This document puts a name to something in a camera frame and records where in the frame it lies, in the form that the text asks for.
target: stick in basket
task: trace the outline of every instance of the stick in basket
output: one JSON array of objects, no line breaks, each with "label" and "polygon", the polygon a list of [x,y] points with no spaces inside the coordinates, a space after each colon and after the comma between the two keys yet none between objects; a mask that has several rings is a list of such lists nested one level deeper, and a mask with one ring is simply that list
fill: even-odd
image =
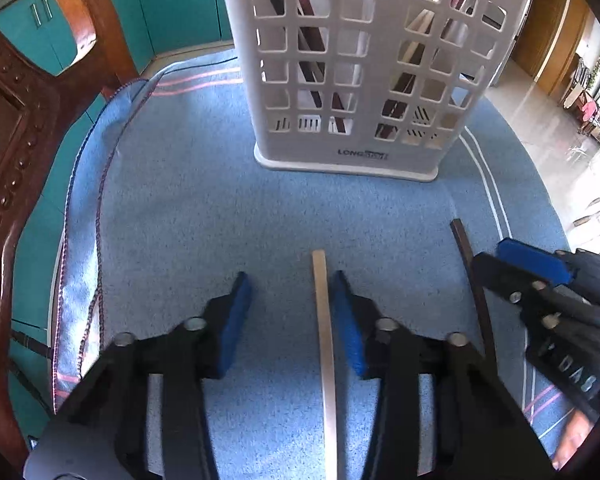
[{"label": "stick in basket", "polygon": [[[285,1],[284,0],[269,0],[275,13],[282,16],[285,13]],[[309,0],[299,0],[301,9],[299,9],[305,16],[313,16],[314,10]],[[298,33],[298,45],[304,50],[313,50],[323,52],[324,42],[320,34],[320,29],[316,27],[300,27]],[[300,61],[300,70],[304,76],[305,81],[309,83],[323,82],[324,81],[324,63],[316,61]],[[312,99],[316,108],[322,108],[322,99],[320,93],[317,91],[311,91]],[[344,110],[342,101],[338,94],[333,95],[333,107]],[[342,118],[336,118],[336,127],[338,132],[341,134],[346,133],[344,120]]]},{"label": "stick in basket", "polygon": [[[416,32],[421,34],[427,34],[431,28],[431,24],[433,22],[435,14],[432,10],[423,9],[416,16],[416,18],[409,24],[408,28],[412,29],[416,27]],[[410,45],[407,47],[404,55],[402,56],[401,61],[404,63],[412,63],[419,64],[422,60],[422,55],[424,54],[424,50],[422,48],[418,48],[420,44],[417,41],[411,41]],[[415,83],[415,76],[413,74],[409,74],[403,72],[400,74],[398,81],[394,85],[394,91],[402,92],[402,93],[410,93],[411,89],[413,89],[413,85]],[[385,117],[401,117],[407,105],[400,101],[387,100],[384,103],[384,107],[382,108],[382,115]],[[389,136],[395,131],[395,126],[389,126],[387,124],[382,124],[378,126],[376,130],[376,137],[381,139],[388,139]]]}]

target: basket base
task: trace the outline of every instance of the basket base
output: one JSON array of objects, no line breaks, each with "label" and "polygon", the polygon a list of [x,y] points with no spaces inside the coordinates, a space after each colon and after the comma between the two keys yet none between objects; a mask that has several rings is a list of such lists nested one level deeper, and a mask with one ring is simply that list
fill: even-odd
[{"label": "basket base", "polygon": [[413,171],[388,170],[387,168],[370,168],[368,166],[350,166],[348,164],[325,164],[323,162],[291,162],[283,160],[270,160],[262,155],[258,143],[253,148],[256,161],[268,170],[286,171],[317,171],[319,173],[345,173],[370,176],[387,176],[404,180],[417,180],[418,182],[431,182],[438,176],[438,168],[430,173],[415,173]]}]

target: blue rug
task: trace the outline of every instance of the blue rug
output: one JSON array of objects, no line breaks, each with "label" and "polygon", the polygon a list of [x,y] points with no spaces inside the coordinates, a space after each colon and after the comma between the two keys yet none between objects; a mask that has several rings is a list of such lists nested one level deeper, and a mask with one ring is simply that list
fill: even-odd
[{"label": "blue rug", "polygon": [[[106,345],[118,332],[143,338],[170,330],[227,293],[239,270],[247,272],[254,301],[236,361],[224,380],[205,382],[220,476],[319,479],[324,441],[312,250],[325,249],[330,274],[344,270],[356,294],[414,332],[465,332],[481,348],[449,222],[462,219],[476,252],[493,251],[509,235],[551,251],[568,245],[532,161],[487,100],[430,184],[273,172],[253,158],[240,74],[224,70],[237,61],[213,65],[234,55],[170,67],[123,89],[103,111],[72,179],[63,301],[80,313],[72,333],[88,334],[91,326],[88,351],[100,333]],[[216,73],[199,76],[209,72]],[[549,384],[524,364],[517,309],[492,295],[488,301],[500,377],[527,406]],[[335,344],[340,478],[355,479],[378,385],[357,380],[337,336]],[[70,390],[71,381],[61,380],[72,371],[57,372]],[[562,402],[538,400],[538,434],[570,409]],[[160,472],[158,417],[154,402],[150,463]],[[425,413],[423,433],[431,434],[430,424]],[[549,453],[558,437],[558,430],[542,436]],[[426,470],[430,442],[422,455]]]}]

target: metal pivot screw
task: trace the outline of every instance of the metal pivot screw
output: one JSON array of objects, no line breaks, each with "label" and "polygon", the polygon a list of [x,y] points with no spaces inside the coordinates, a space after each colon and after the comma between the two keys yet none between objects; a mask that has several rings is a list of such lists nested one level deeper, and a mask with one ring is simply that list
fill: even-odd
[{"label": "metal pivot screw", "polygon": [[190,317],[189,319],[184,320],[182,326],[189,332],[197,332],[198,330],[206,328],[206,321],[201,317]]},{"label": "metal pivot screw", "polygon": [[391,332],[397,330],[398,323],[390,317],[381,317],[376,320],[376,341],[388,345],[391,341]]},{"label": "metal pivot screw", "polygon": [[135,340],[136,336],[134,336],[131,332],[120,332],[113,338],[113,344],[115,346],[129,346]]},{"label": "metal pivot screw", "polygon": [[393,332],[398,328],[398,323],[390,317],[381,317],[376,321],[376,328],[381,332]]},{"label": "metal pivot screw", "polygon": [[553,330],[555,327],[558,326],[559,323],[560,320],[555,314],[549,314],[548,316],[544,316],[542,318],[542,324],[545,328],[548,328],[549,330]]},{"label": "metal pivot screw", "polygon": [[452,334],[449,335],[448,341],[453,346],[458,346],[458,347],[466,346],[469,343],[469,340],[462,332],[453,332]]}]

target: basket logo text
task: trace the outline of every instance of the basket logo text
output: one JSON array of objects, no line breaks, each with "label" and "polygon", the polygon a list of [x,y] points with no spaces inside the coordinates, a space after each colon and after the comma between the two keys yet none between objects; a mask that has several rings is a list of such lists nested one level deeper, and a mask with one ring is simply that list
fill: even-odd
[{"label": "basket logo text", "polygon": [[378,158],[379,160],[387,160],[389,157],[388,153],[372,152],[365,150],[364,152],[357,152],[355,150],[338,150],[339,155],[348,156],[365,156],[366,158]]}]

